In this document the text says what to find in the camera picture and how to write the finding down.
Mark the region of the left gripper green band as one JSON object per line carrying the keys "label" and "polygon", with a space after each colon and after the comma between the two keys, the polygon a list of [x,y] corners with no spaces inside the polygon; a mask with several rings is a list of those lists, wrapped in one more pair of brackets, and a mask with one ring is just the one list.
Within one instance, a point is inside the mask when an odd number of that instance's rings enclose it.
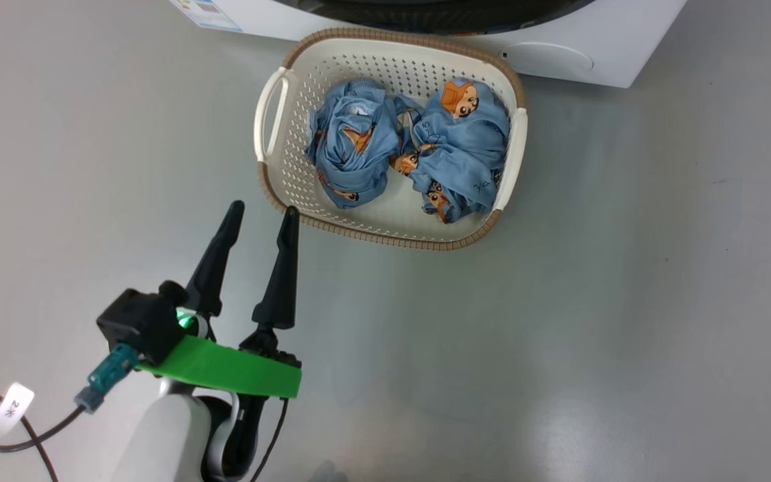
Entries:
{"label": "left gripper green band", "polygon": [[[230,250],[238,241],[245,204],[230,204],[187,284],[184,309],[205,317],[221,314]],[[253,321],[259,329],[242,350],[206,337],[186,335],[159,366],[137,369],[158,376],[159,396],[135,427],[113,481],[256,481],[265,469],[297,397],[302,366],[274,348],[269,330],[296,326],[300,216],[288,206],[276,238],[278,255]]]}

